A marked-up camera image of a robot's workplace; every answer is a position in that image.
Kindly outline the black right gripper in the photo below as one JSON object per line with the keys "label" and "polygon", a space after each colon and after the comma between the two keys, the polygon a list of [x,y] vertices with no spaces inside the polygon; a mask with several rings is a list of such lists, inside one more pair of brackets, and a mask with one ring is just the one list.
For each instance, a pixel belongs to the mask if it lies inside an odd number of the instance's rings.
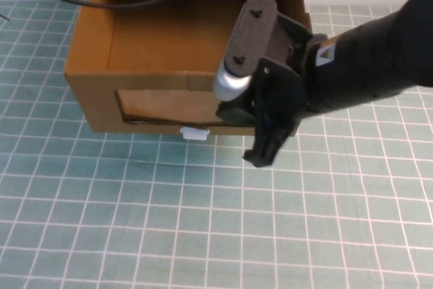
{"label": "black right gripper", "polygon": [[218,105],[216,115],[225,123],[254,124],[254,144],[244,153],[244,160],[253,166],[271,166],[301,120],[316,113],[306,86],[307,64],[318,43],[326,38],[277,15],[253,75],[252,103],[239,98]]}

